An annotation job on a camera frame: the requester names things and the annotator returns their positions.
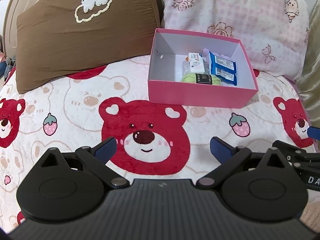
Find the blue snack packet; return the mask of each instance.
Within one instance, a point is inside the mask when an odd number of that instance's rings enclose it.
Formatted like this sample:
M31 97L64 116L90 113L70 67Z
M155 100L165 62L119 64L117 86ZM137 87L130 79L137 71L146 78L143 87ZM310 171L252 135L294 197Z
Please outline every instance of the blue snack packet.
M216 75L223 82L237 85L236 63L216 56L210 52L211 74Z

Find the bear print blanket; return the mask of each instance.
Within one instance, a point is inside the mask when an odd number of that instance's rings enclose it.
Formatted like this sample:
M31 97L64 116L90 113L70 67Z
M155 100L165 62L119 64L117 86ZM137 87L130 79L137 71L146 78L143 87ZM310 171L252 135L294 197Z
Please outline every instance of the bear print blanket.
M107 166L135 178L197 179L219 162L213 136L264 152L275 140L315 152L298 95L283 77L255 71L259 92L242 109L159 105L148 101L150 56L61 77L19 95L15 73L0 92L0 227L23 220L16 191L49 147L61 152L113 136Z

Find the open box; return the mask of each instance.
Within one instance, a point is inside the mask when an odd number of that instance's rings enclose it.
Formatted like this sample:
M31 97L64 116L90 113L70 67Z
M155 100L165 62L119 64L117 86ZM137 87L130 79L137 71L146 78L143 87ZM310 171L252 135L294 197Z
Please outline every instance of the open box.
M180 82L182 62L188 53L202 53L204 48L236 62L237 86ZM150 102L158 104L242 108L258 92L258 85L240 40L209 33L156 29L148 92Z

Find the floral pillowcase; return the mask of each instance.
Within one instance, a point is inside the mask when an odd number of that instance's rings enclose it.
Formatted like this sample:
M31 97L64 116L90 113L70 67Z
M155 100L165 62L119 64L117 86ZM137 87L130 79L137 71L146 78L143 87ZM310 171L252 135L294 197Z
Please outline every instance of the floral pillowcase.
M240 39L253 68L300 77L308 44L304 0L164 0L162 27Z

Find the gold curtain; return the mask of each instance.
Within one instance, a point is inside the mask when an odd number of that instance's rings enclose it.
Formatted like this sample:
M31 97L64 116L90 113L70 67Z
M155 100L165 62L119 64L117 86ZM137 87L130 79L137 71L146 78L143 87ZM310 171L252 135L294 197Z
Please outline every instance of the gold curtain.
M316 1L309 22L308 48L297 86L312 125L320 127L320 0Z

